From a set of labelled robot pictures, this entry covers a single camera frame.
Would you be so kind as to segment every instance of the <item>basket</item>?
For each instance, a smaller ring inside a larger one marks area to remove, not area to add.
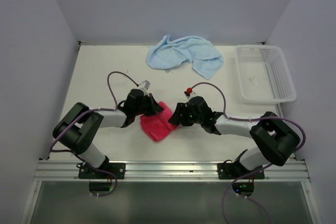
[[[294,84],[280,48],[237,46],[236,63],[243,102],[277,104],[296,99]]]

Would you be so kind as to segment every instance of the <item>light blue cloth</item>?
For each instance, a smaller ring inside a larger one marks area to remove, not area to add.
[[[193,63],[193,69],[209,80],[223,65],[224,59],[210,41],[188,36],[169,41],[166,35],[149,47],[146,62],[153,69],[172,69],[183,62]]]

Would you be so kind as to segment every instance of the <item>black mounting bracket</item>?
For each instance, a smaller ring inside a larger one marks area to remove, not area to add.
[[[100,173],[89,167],[87,164],[80,163],[76,167],[79,169],[79,179],[108,179],[110,176],[106,173]],[[117,179],[124,179],[126,164],[125,163],[107,163],[104,170],[115,174]]]
[[[240,176],[226,172],[228,170],[232,170],[230,169],[230,166],[234,166],[234,163],[218,163],[217,164],[217,172],[218,172],[219,179],[236,179],[240,177]],[[258,170],[260,168],[262,168],[262,166],[258,166],[254,170],[249,171],[248,173]],[[261,170],[260,172],[254,175],[254,179],[264,179],[264,178],[265,178],[264,170]]]

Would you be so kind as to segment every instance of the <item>red cloth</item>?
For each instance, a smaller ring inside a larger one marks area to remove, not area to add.
[[[142,130],[155,142],[163,140],[171,131],[176,129],[176,125],[168,122],[173,115],[171,109],[164,102],[159,102],[159,105],[163,108],[161,113],[153,116],[142,115],[140,117]]]

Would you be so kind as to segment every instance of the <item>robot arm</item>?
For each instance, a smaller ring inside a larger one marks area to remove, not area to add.
[[[205,100],[191,90],[185,92],[188,102],[178,103],[169,122],[191,126],[194,123],[211,134],[234,134],[252,138],[257,147],[243,151],[233,164],[223,164],[225,172],[240,177],[255,168],[272,163],[283,166],[300,143],[300,137],[282,120],[234,121],[222,112],[212,111]],[[261,117],[276,116],[266,112]]]
[[[92,143],[95,134],[100,127],[127,127],[134,122],[137,115],[155,115],[163,111],[157,104],[151,93],[148,93],[150,83],[142,82],[138,88],[132,89],[127,99],[119,104],[114,111],[91,112],[84,116],[71,127],[59,140],[72,152],[85,160],[94,168],[107,170],[109,159],[102,154]],[[76,103],[65,117],[57,124],[52,135],[58,135],[72,123],[80,114],[88,111],[83,103]]]

